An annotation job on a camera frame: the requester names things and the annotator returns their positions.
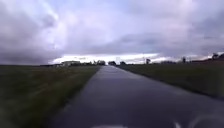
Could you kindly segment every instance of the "field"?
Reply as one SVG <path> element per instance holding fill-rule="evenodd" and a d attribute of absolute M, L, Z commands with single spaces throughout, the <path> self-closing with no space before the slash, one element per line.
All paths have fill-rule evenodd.
<path fill-rule="evenodd" d="M 42 128 L 98 66 L 0 66 L 0 127 Z"/>
<path fill-rule="evenodd" d="M 224 63 L 123 65 L 122 69 L 189 91 L 224 96 Z"/>

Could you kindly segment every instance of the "cloudy sky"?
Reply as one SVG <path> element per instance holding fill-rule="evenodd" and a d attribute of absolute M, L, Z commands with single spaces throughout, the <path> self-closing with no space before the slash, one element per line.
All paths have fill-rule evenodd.
<path fill-rule="evenodd" d="M 0 0 L 0 63 L 165 60 L 224 50 L 223 0 Z"/>

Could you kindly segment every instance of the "road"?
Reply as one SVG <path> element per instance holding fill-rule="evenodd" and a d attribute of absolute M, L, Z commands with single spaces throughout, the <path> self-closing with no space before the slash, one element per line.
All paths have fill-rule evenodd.
<path fill-rule="evenodd" d="M 49 128 L 224 128 L 223 123 L 224 101 L 104 66 Z"/>

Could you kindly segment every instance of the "building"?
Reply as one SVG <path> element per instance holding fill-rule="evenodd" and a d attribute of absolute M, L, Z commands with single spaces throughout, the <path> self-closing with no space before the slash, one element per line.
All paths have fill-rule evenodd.
<path fill-rule="evenodd" d="M 61 63 L 62 67 L 69 67 L 69 66 L 74 66 L 74 65 L 80 65 L 80 61 L 64 61 Z"/>

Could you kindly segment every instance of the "tree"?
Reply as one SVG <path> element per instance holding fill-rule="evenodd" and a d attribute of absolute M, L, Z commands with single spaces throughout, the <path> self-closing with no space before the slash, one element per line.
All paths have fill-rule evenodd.
<path fill-rule="evenodd" d="M 106 62 L 104 60 L 98 60 L 97 65 L 106 65 Z"/>
<path fill-rule="evenodd" d="M 108 64 L 109 65 L 117 65 L 115 61 L 109 61 Z"/>
<path fill-rule="evenodd" d="M 146 59 L 146 64 L 149 64 L 151 62 L 150 59 Z"/>
<path fill-rule="evenodd" d="M 186 63 L 186 57 L 182 58 L 182 63 Z"/>
<path fill-rule="evenodd" d="M 124 61 L 121 61 L 120 65 L 126 65 L 126 63 Z"/>
<path fill-rule="evenodd" d="M 218 59 L 219 58 L 219 54 L 217 53 L 213 53 L 212 55 L 212 59 L 215 60 L 215 59 Z"/>

